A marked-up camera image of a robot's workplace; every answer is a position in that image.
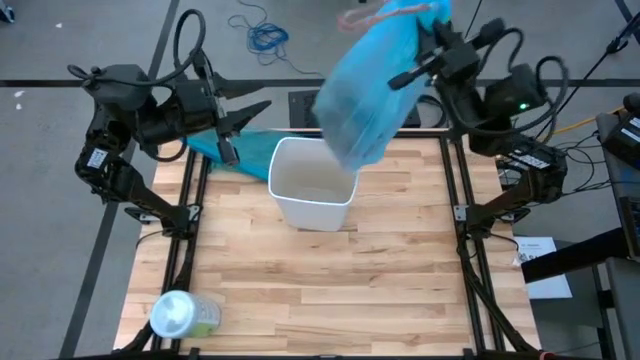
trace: gray floor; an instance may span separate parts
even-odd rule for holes
[[[454,23],[466,29],[477,0],[454,1]],[[626,0],[632,12],[640,0]],[[0,79],[67,79],[69,63],[91,65],[137,63],[148,69],[169,0],[9,0],[18,16],[11,26],[0,24]],[[356,40],[335,30],[335,15],[355,0],[254,0],[262,3],[270,21],[291,33],[290,59],[302,69],[329,74],[332,66]],[[236,13],[259,18],[234,1],[182,0],[179,12],[203,11],[208,21],[205,49],[217,71],[229,78],[297,78],[288,65],[259,66],[245,49],[245,34],[230,29],[226,19]],[[572,78],[583,76],[606,44],[624,24],[613,0],[485,0],[475,30],[493,17],[521,27],[526,42],[519,61],[535,63],[548,54],[561,55]],[[184,51],[191,46],[188,26]],[[493,55],[483,77],[505,73],[510,42]],[[169,51],[160,73],[171,70]],[[640,78],[634,66],[640,47],[633,42],[608,59],[595,78]],[[557,77],[549,70],[548,77]],[[26,90],[20,98],[14,92]],[[287,92],[262,90],[225,104],[232,110],[270,99],[274,105],[255,124],[288,124]],[[560,118],[560,126],[575,123],[619,106],[633,89],[583,89]],[[20,103],[22,110],[16,110]],[[58,356],[89,254],[103,213],[98,198],[73,174],[92,115],[92,102],[77,89],[0,89],[0,185],[3,187],[0,227],[7,245],[0,253],[0,358],[46,359]],[[563,134],[555,143],[581,139],[595,130],[587,126]],[[601,158],[599,150],[593,151]],[[155,164],[136,153],[134,164],[150,181]],[[571,164],[565,189],[573,189],[589,175],[589,168]],[[606,179],[599,166],[595,179]],[[579,194],[545,207],[520,223],[516,231],[577,242],[617,226],[610,190]],[[119,214],[91,303],[77,355],[111,349],[134,257],[139,225]],[[595,341],[588,328],[538,319],[545,348],[560,351]],[[576,355],[598,356],[597,347]]]

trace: black cable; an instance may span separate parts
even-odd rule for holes
[[[495,236],[498,239],[502,239],[502,240],[507,240],[508,242],[511,242],[513,244],[516,245],[516,251],[520,252],[520,244],[518,244],[517,241],[515,241],[514,239],[510,238],[510,237],[506,237],[506,236],[502,236],[502,235],[498,235],[498,234],[494,234],[494,233],[489,233],[489,235],[491,236]]]
[[[476,17],[478,16],[478,12],[480,11],[480,7],[482,6],[482,1],[484,0],[478,1],[478,6],[476,6],[476,11],[473,13],[473,17],[471,18],[471,23],[469,23],[469,27],[467,28],[467,31],[464,33],[465,39],[469,37],[469,32],[471,31],[473,24],[476,22]]]
[[[547,103],[549,104],[549,106],[551,108],[555,107],[555,103],[549,98],[547,97]],[[549,132],[547,133],[547,135],[544,137],[544,139],[542,141],[540,141],[541,145],[546,145],[549,143],[549,141],[551,141],[551,138],[553,137],[553,133],[556,131],[556,127],[558,126],[558,114],[556,112],[553,112],[551,114],[551,119],[549,120],[549,122],[547,122],[547,124],[544,126],[545,128],[549,127]]]
[[[582,140],[578,140],[578,141],[567,141],[567,142],[563,142],[560,144],[555,145],[556,148],[560,149],[560,150],[565,150],[565,149],[569,149],[569,148],[581,148],[581,149],[587,149],[587,148],[595,148],[595,147],[602,147],[602,145],[593,145],[593,146],[581,146],[583,142],[594,138],[598,135],[598,131],[594,131],[591,135],[585,137]],[[562,147],[566,144],[573,144],[571,146],[567,146],[567,147]]]
[[[141,237],[140,239],[138,239],[138,242],[136,242],[136,249],[138,248],[138,246],[140,246],[140,244],[147,238],[150,238],[152,236],[158,235],[158,234],[162,234],[164,232],[164,230],[158,230],[158,231],[154,231],[152,233],[149,233],[143,237]]]
[[[589,163],[580,162],[581,164],[591,165],[591,174],[589,175],[589,178],[587,179],[587,181],[585,181],[582,185],[575,188],[575,190],[580,190],[583,187],[587,186],[591,182],[591,180],[593,180],[593,177],[596,175],[596,166],[593,163],[593,160],[591,159],[591,156],[589,156],[589,154],[587,154],[586,152],[580,149],[573,149],[573,150],[582,153],[589,160]],[[573,161],[579,162],[576,159],[574,159],[571,155],[569,155],[569,153],[567,153],[567,156],[569,156],[569,158],[571,158]]]
[[[604,59],[609,56],[608,52],[605,52],[604,55],[602,55],[602,57],[600,57],[600,59],[596,62],[595,65],[593,65],[591,67],[591,69],[587,72],[587,74],[582,78],[582,81],[585,81],[587,79],[589,79],[589,77],[591,76],[591,74],[593,74],[594,71],[596,71],[596,69],[600,66],[600,64],[602,64],[602,62],[604,61]],[[569,96],[567,97],[567,100],[564,101],[564,103],[562,104],[562,106],[560,106],[558,108],[558,111],[556,114],[560,114],[562,112],[562,110],[564,110],[564,108],[567,106],[567,104],[569,104],[569,101],[571,101],[571,99],[573,99],[573,97],[576,95],[576,93],[578,92],[578,90],[580,90],[582,86],[579,85],[577,87],[575,87],[573,89],[573,91],[571,91],[571,94],[569,94]],[[548,125],[545,125],[544,128],[542,128],[542,130],[540,130],[540,132],[538,133],[538,135],[536,136],[539,137],[546,129],[547,129]]]
[[[462,247],[461,245],[458,245],[458,247],[456,247],[456,253],[458,254],[458,256],[460,256],[463,259],[467,259],[467,260],[471,260],[474,257],[478,256],[478,250],[476,250],[476,252],[473,253],[473,255],[469,255],[468,257],[465,257],[464,255],[462,255]]]
[[[440,115],[440,119],[433,127],[434,128],[447,127],[447,113],[444,111],[444,106],[442,105],[440,100],[438,100],[436,97],[431,95],[420,95],[420,97],[418,98],[418,103],[437,106],[438,109],[440,109],[441,115]]]
[[[489,45],[489,47],[487,48],[487,52],[484,53],[484,56],[482,57],[482,60],[478,65],[478,70],[476,71],[474,78],[477,78],[478,75],[480,75],[480,73],[482,72],[482,70],[484,70],[484,67],[487,65],[487,61],[489,60],[489,56],[491,56],[493,49],[495,49],[495,47],[500,43],[500,41],[505,37],[507,37],[509,34],[518,35],[518,42],[516,43],[516,46],[513,48],[513,50],[511,50],[511,55],[509,55],[509,62],[507,63],[508,64],[507,69],[511,71],[511,69],[513,68],[513,62],[515,61],[516,56],[518,56],[518,53],[520,53],[520,49],[522,49],[522,44],[524,43],[524,33],[522,32],[522,30],[518,28],[506,29],[502,33],[502,35],[498,37],[498,39],[496,39],[494,42],[491,43],[491,45]]]
[[[178,102],[176,102],[176,106],[178,107],[178,112],[180,113],[180,122],[184,124],[184,121],[185,121],[184,110],[182,109],[182,106]],[[161,163],[174,162],[180,159],[184,155],[184,153],[187,151],[187,137],[183,136],[181,140],[182,144],[180,145],[180,150],[178,150],[178,152],[175,155],[166,157],[166,158],[158,156],[156,151],[150,150],[147,144],[145,144],[144,142],[144,136],[142,136],[141,129],[140,129],[140,117],[138,116],[137,113],[135,114],[135,118],[136,118],[136,130],[138,131],[137,137],[138,137],[138,143],[140,143],[140,148],[142,149],[142,151],[145,152],[145,154],[147,154],[153,160],[156,160],[157,162],[161,162]]]
[[[198,39],[196,40],[196,44],[193,49],[189,52],[189,56],[185,60],[184,63],[176,63],[177,53],[180,47],[180,34],[182,33],[182,28],[184,26],[185,21],[189,18],[189,16],[195,15],[198,18],[198,22],[200,24],[200,30],[198,32]],[[114,79],[108,76],[100,76],[96,74],[87,74],[84,70],[76,65],[68,65],[67,70],[71,73],[71,75],[82,79],[82,80],[92,80],[96,82],[115,82],[118,84],[131,85],[137,87],[152,87],[152,86],[161,86],[165,85],[168,81],[174,79],[178,75],[184,73],[184,71],[193,64],[193,61],[196,57],[196,54],[202,50],[202,45],[204,44],[204,38],[207,33],[207,26],[204,19],[204,15],[198,10],[190,9],[185,11],[178,19],[178,23],[176,25],[176,32],[173,37],[173,55],[174,55],[174,66],[176,69],[169,73],[166,76],[161,77],[160,79],[153,81],[127,81],[121,79]]]
[[[588,157],[588,161],[582,161],[582,160],[578,160],[576,158],[574,158],[570,152],[567,152],[567,157],[571,160],[573,160],[574,162],[577,162],[578,164],[584,164],[584,165],[600,165],[600,164],[605,164],[606,161],[605,160],[600,160],[600,161],[593,161],[593,159],[591,158],[591,156],[587,155],[587,153],[582,150],[581,148],[568,148],[567,150],[573,150],[573,151],[579,151],[580,153],[582,153],[583,155],[585,155],[586,157]]]

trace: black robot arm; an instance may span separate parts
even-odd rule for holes
[[[243,81],[230,81],[214,73],[201,50],[193,68],[198,76],[190,80],[179,74],[162,86],[171,96],[158,105],[150,86],[126,83],[148,81],[137,65],[112,65],[92,68],[83,84],[95,101],[94,117],[86,133],[85,145],[75,165],[76,174],[100,195],[103,202],[131,202],[138,209],[126,209],[138,220],[153,216],[162,223],[165,235],[188,238],[197,206],[171,205],[152,192],[140,173],[121,154],[135,142],[140,149],[159,161],[177,160],[186,149],[186,137],[208,129],[218,135],[218,149],[223,161],[237,164],[240,159],[231,138],[260,112],[271,105],[263,101],[238,111],[225,113],[221,97],[234,98],[261,87]],[[104,81],[100,79],[118,79]],[[181,151],[168,159],[158,157],[158,146],[182,139]]]
[[[568,85],[568,70],[561,59],[545,57],[535,72],[527,64],[513,65],[515,56],[523,42],[519,29],[506,29],[501,19],[484,25],[479,34],[465,41],[461,33],[455,32],[450,23],[435,22],[432,29],[425,30],[418,22],[419,51],[418,66],[389,81],[389,86],[401,89],[426,75],[431,85],[440,95],[445,112],[450,119],[450,138],[461,142],[462,136],[469,135],[469,145],[473,152],[510,159],[513,166],[522,169],[521,181],[486,204],[472,204],[456,208],[456,226],[463,227],[472,239],[488,237],[496,217],[530,202],[549,203],[562,195],[562,185],[567,174],[565,154],[522,134],[550,119],[553,133],[557,104],[561,103],[566,87],[555,100],[551,100],[542,85],[540,69],[546,62],[557,63]],[[510,75],[487,87],[484,97],[480,95],[476,78],[484,68],[495,45],[508,34],[519,36],[518,46],[509,59]],[[477,51],[488,47],[483,58]],[[537,120],[520,128],[513,128],[511,117],[549,104],[549,110]],[[458,239],[462,272],[466,283],[481,298],[491,317],[516,351],[538,354],[533,346],[509,323],[492,296],[475,273],[465,246],[467,238]]]

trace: wooden table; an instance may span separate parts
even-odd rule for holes
[[[170,144],[162,153],[177,148]],[[476,201],[499,195],[494,160],[470,152],[467,159]],[[155,176],[154,191],[172,203],[184,161],[160,164]],[[223,320],[215,336],[183,341],[185,352],[460,355],[474,347],[436,139],[394,140],[381,163],[363,169],[340,232],[287,226],[265,183],[221,170],[209,175],[202,216],[191,291],[216,300]],[[143,235],[158,229],[145,226]],[[494,232],[512,235],[506,225]],[[116,348],[148,319],[168,248],[161,237],[140,245]],[[512,265],[513,244],[488,239],[486,250],[499,305],[539,346],[522,273]]]

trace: black metal frame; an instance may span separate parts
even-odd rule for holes
[[[318,138],[318,137],[322,137],[322,133],[319,130],[305,130],[305,131],[294,131],[294,133],[301,135],[301,136],[305,136],[305,137],[313,137],[313,138]],[[448,135],[449,133],[447,131],[442,131],[442,130],[402,130],[400,132],[398,132],[398,134],[396,135],[396,138],[398,139],[437,139],[439,141],[440,144],[440,149],[441,149],[441,153],[442,153],[442,162],[443,162],[443,167],[445,170],[445,177],[446,177],[446,181],[447,181],[447,189],[448,189],[448,193],[449,193],[449,199],[451,202],[451,209],[452,209],[452,216],[454,218],[455,221],[455,213],[453,212],[453,207],[456,205],[459,205],[459,200],[458,200],[458,193],[456,190],[456,181],[455,181],[455,176],[454,176],[454,170],[453,170],[453,163],[452,163],[452,159],[451,159],[451,155],[449,152],[449,142],[448,142]],[[462,146],[461,142],[455,142],[455,152],[456,152],[456,157],[458,160],[458,167],[460,169],[460,174],[461,174],[461,178],[462,178],[462,184],[463,184],[463,188],[464,188],[464,193],[465,193],[465,199],[466,199],[466,203],[467,205],[472,205],[475,204],[475,200],[474,200],[474,195],[473,195],[473,189],[471,186],[471,176],[469,174],[469,169],[467,166],[467,161],[466,161],[466,157],[465,157],[465,151],[464,151],[464,147]],[[181,189],[181,193],[180,193],[180,204],[182,204],[183,202],[186,204],[186,199],[188,198],[189,195],[189,191],[190,191],[190,183],[191,183],[191,177],[193,174],[193,166],[194,166],[194,162],[195,162],[195,153],[193,151],[189,152],[188,158],[187,158],[187,164],[185,167],[185,173],[184,173],[184,178],[183,178],[183,184],[182,184],[182,189]],[[198,184],[198,191],[196,193],[196,204],[202,204],[202,200],[204,198],[204,192],[205,192],[205,184],[206,184],[206,174],[207,174],[207,169],[209,167],[209,163],[207,160],[203,161],[203,165],[202,168],[200,169],[200,181]],[[199,226],[199,217],[196,220],[196,227]],[[464,227],[462,226],[455,226],[455,231],[456,231],[456,237],[457,237],[457,241],[458,244],[460,244],[460,246],[463,246],[466,250],[466,239],[467,239],[467,231]],[[194,237],[193,241],[190,241],[188,243],[188,248],[187,248],[187,253],[185,255],[186,259],[193,259],[193,256],[195,256],[195,239],[197,239],[197,233]],[[489,292],[490,297],[493,299],[494,298],[494,294],[493,294],[493,286],[491,283],[491,274],[489,272],[489,266],[488,266],[488,262],[487,262],[487,257],[486,257],[486,252],[484,249],[484,244],[482,242],[482,239],[473,239],[475,242],[475,246],[476,246],[476,250],[478,252],[478,264],[479,264],[479,269],[480,269],[480,277],[482,278],[482,281],[484,283],[485,289]],[[179,239],[172,239],[171,242],[171,247],[169,249],[169,254],[168,254],[168,259],[167,259],[167,267],[165,270],[165,276],[164,276],[164,282],[163,282],[163,287],[162,287],[162,291],[166,292],[169,289],[173,289],[172,288],[172,284],[173,282],[173,277],[176,271],[176,263],[177,263],[177,258],[178,258],[178,254],[179,254],[179,244],[180,244],[181,240]],[[193,261],[190,261],[189,263],[187,263],[187,261],[185,260],[185,264],[186,266],[193,266]],[[192,271],[192,268],[187,268],[186,272],[190,275]],[[180,288],[180,290],[184,290],[184,291],[188,291],[189,290],[189,281],[187,281],[186,283],[183,283],[184,286],[182,286]],[[487,350],[486,349],[486,345],[485,345],[485,341],[484,341],[484,334],[482,331],[482,320],[480,319],[480,309],[478,307],[478,301],[477,301],[477,297],[475,292],[473,291],[473,289],[471,288],[471,286],[469,284],[467,284],[465,282],[465,292],[466,292],[466,296],[467,296],[467,303],[468,303],[468,308],[469,308],[469,316],[471,318],[471,327],[473,330],[473,337],[474,337],[474,343],[475,343],[475,348],[476,351],[484,351]],[[492,327],[492,335],[494,337],[494,341],[495,341],[495,349],[498,351],[505,351],[505,345],[504,345],[504,339],[502,337],[502,333],[500,331],[500,328],[497,326],[497,324],[494,322],[493,319],[491,319],[491,327]],[[152,341],[152,345],[151,345],[151,349],[152,350],[160,350],[161,349],[161,343],[162,343],[162,339],[156,335],[154,335],[153,341]],[[179,351],[180,349],[180,340],[172,340],[171,341],[171,350],[174,351]],[[201,359],[221,359],[222,357],[204,357],[201,356]],[[267,357],[252,357],[253,359],[266,359]],[[460,357],[420,357],[421,359],[431,359],[431,360],[435,360],[435,359],[460,359]]]
[[[615,2],[618,4],[618,6],[620,7],[621,4],[624,5],[623,0],[615,0]],[[160,67],[160,63],[162,61],[162,57],[164,54],[164,50],[166,48],[167,42],[168,42],[168,36],[169,36],[169,32],[171,31],[171,27],[172,24],[175,20],[175,15],[176,15],[176,11],[179,5],[179,0],[171,0],[171,3],[169,5],[169,10],[167,11],[167,15],[166,18],[164,20],[164,25],[163,28],[161,30],[160,33],[160,37],[158,40],[158,44],[156,46],[156,50],[154,52],[154,56],[153,56],[153,60],[151,62],[151,67],[149,70],[149,77],[150,78],[155,78],[158,72],[158,69]],[[630,20],[630,12],[627,9],[627,13],[629,14],[625,14],[625,12],[623,11],[623,9],[621,8],[621,11],[623,12],[623,15],[625,15],[625,18],[627,18],[627,21]],[[262,85],[264,85],[265,87],[320,87],[323,84],[323,80],[316,80],[316,79],[268,79],[268,80],[253,80],[257,83],[260,83]],[[478,86],[480,87],[485,87],[488,86],[490,84],[495,83],[498,80],[492,80],[492,79],[485,79],[485,80],[478,80]],[[0,88],[3,87],[7,87],[7,88],[78,88],[81,86],[82,81],[80,80],[42,80],[42,79],[24,79],[24,80],[12,80],[12,79],[0,79]],[[546,87],[560,87],[561,85],[561,81],[560,80],[546,80],[544,81],[544,84]],[[570,87],[595,87],[595,88],[607,88],[607,87],[640,87],[640,79],[617,79],[617,78],[610,78],[610,79],[596,79],[596,80],[570,80],[569,82],[569,86]],[[304,131],[304,132],[300,132],[301,135],[304,136],[308,136],[308,137],[319,137],[321,136],[319,134],[319,132],[316,133],[312,133],[309,131]],[[452,161],[451,161],[451,156],[449,153],[449,144],[447,142],[446,139],[446,133],[445,132],[428,132],[428,131],[403,131],[401,133],[399,133],[398,135],[399,138],[435,138],[435,139],[439,139],[440,141],[440,147],[442,150],[442,156],[443,156],[443,166],[445,167],[445,176],[447,178],[447,183],[448,183],[448,192],[449,192],[449,197],[450,197],[450,201],[451,201],[451,205],[452,207],[454,205],[459,204],[459,200],[458,200],[458,195],[457,195],[457,191],[456,191],[456,184],[455,184],[455,178],[454,178],[454,172],[453,172],[453,166],[452,166]],[[462,185],[463,188],[465,190],[465,198],[467,201],[467,204],[473,204],[474,202],[474,198],[473,198],[473,189],[471,188],[471,181],[470,181],[470,176],[469,176],[469,172],[468,172],[468,168],[467,168],[467,164],[466,164],[466,159],[464,156],[464,149],[462,148],[461,144],[455,144],[455,148],[456,148],[456,153],[457,153],[457,158],[458,158],[458,163],[460,165],[460,173],[462,176]],[[127,157],[131,157],[133,151],[128,151],[127,152]],[[195,153],[190,152],[188,157],[187,157],[187,164],[185,167],[185,173],[184,173],[184,178],[183,178],[183,184],[182,184],[182,189],[181,189],[181,197],[180,197],[180,203],[181,204],[185,204],[186,205],[186,199],[188,198],[189,192],[190,192],[190,184],[191,184],[191,180],[193,177],[193,171],[194,171],[194,166],[195,166]],[[200,168],[200,181],[198,183],[198,189],[197,189],[197,194],[196,194],[196,203],[202,203],[202,199],[204,197],[204,193],[206,190],[206,174],[207,174],[207,169],[209,167],[209,161],[208,160],[203,160],[203,164]],[[106,241],[108,241],[109,238],[109,234],[110,234],[110,229],[113,226],[113,221],[114,221],[114,217],[115,217],[115,210],[117,209],[117,207],[111,206],[112,204],[109,204],[109,206],[107,207],[107,211],[105,212],[105,216],[103,217],[103,221],[102,221],[102,225],[100,227],[100,231],[98,233],[98,236],[96,238],[96,248],[100,247],[100,249],[102,248],[106,248]],[[197,226],[199,226],[199,217],[196,220],[196,228]],[[464,248],[464,250],[466,251],[466,230],[463,227],[460,226],[456,226],[456,236],[458,238],[459,244],[460,246],[462,246]],[[493,288],[491,286],[491,276],[490,273],[488,271],[488,265],[487,265],[487,261],[486,261],[486,253],[484,251],[484,245],[482,243],[481,239],[473,239],[476,245],[476,248],[478,250],[478,262],[479,262],[479,268],[480,268],[480,277],[482,278],[483,282],[484,282],[484,287],[486,288],[487,292],[490,294],[491,298],[493,298]],[[171,288],[171,284],[173,281],[173,277],[175,276],[175,272],[176,272],[176,263],[177,263],[177,257],[178,257],[178,253],[180,251],[180,247],[181,247],[181,243],[182,241],[179,239],[172,239],[171,240],[171,246],[169,249],[169,254],[168,254],[168,261],[167,261],[167,266],[166,266],[166,272],[165,272],[165,277],[164,277],[164,281],[163,281],[163,291],[166,291],[168,289]],[[187,256],[185,257],[185,259],[193,259],[192,256],[195,255],[195,249],[196,249],[196,239],[194,239],[193,241],[189,242],[187,244]],[[87,287],[87,290],[85,291],[85,283],[91,283],[91,279],[88,279],[88,276],[85,276],[85,281],[83,281],[83,287],[80,291],[80,295],[78,298],[78,302],[76,303],[76,309],[74,310],[74,316],[72,317],[72,321],[69,325],[69,331],[67,332],[67,336],[65,337],[65,343],[63,344],[63,349],[61,350],[61,354],[60,357],[61,358],[66,358],[66,357],[71,357],[73,356],[74,352],[75,352],[75,348],[77,345],[77,341],[80,335],[80,332],[82,330],[82,326],[84,323],[84,319],[86,317],[86,310],[88,309],[88,304],[90,302],[92,293],[93,293],[93,288],[95,287],[95,280],[97,279],[97,273],[99,272],[99,268],[100,265],[102,263],[102,257],[104,256],[104,249],[102,249],[102,251],[100,251],[100,249],[96,250],[96,248],[94,248],[94,251],[92,253],[92,257],[90,259],[90,264],[88,266],[87,269],[87,275],[89,272],[94,273],[95,272],[95,276],[91,276],[90,278],[93,279],[93,283],[94,284],[89,284],[91,286]],[[180,273],[178,274],[178,278],[182,279],[182,288],[183,289],[188,289],[189,287],[189,283],[190,283],[190,278],[191,278],[191,271],[192,271],[192,267],[186,266],[183,267],[183,269],[180,271]],[[484,351],[483,350],[486,348],[485,344],[484,344],[484,337],[482,334],[482,326],[481,326],[481,320],[480,320],[480,316],[479,316],[479,308],[478,308],[478,304],[477,304],[477,297],[475,295],[475,293],[472,291],[472,289],[470,288],[470,286],[468,284],[466,284],[465,282],[465,290],[467,293],[467,301],[469,303],[469,312],[470,312],[470,316],[471,316],[471,326],[474,332],[474,342],[476,344],[476,349],[477,351],[480,353],[478,358],[482,358],[482,359],[513,359],[513,358],[517,358],[517,359],[537,359],[537,355],[536,354],[531,354],[531,353],[504,353],[504,352],[496,352],[496,351]],[[496,349],[500,350],[500,348],[502,348],[504,346],[503,340],[502,340],[502,336],[495,336],[496,333],[499,334],[499,329],[498,327],[493,323],[493,319],[492,319],[492,332],[494,332],[494,339],[496,339]],[[159,348],[159,346],[161,345],[161,341],[158,338],[154,338],[152,345]],[[172,350],[158,350],[158,351],[151,351],[151,352],[134,352],[134,353],[119,353],[119,354],[112,354],[112,355],[104,355],[104,356],[94,356],[94,357],[87,357],[87,359],[91,358],[94,360],[98,360],[98,359],[113,359],[114,356],[117,356],[117,358],[119,359],[215,359],[215,360],[261,360],[261,359],[269,359],[271,357],[268,356],[199,356],[197,354],[197,351],[192,351],[191,355],[177,355],[176,354],[176,350],[179,349],[180,346],[180,342],[179,341],[172,341],[171,343],[171,349]],[[357,360],[363,360],[363,359],[367,359],[367,360],[387,360],[390,358],[395,358],[395,359],[402,359],[402,360],[454,360],[454,359],[464,359],[464,360],[468,360],[468,359],[473,359],[475,358],[473,356],[473,354],[469,355],[469,351],[465,351],[465,355],[458,355],[458,356],[406,356],[406,357],[380,357],[380,356],[369,356],[369,357],[349,357],[349,356],[291,356],[291,357],[287,357],[287,360],[331,360],[331,359],[343,359],[343,360],[351,360],[351,359],[357,359]],[[564,357],[564,356],[556,356],[556,359],[569,359],[569,357]]]

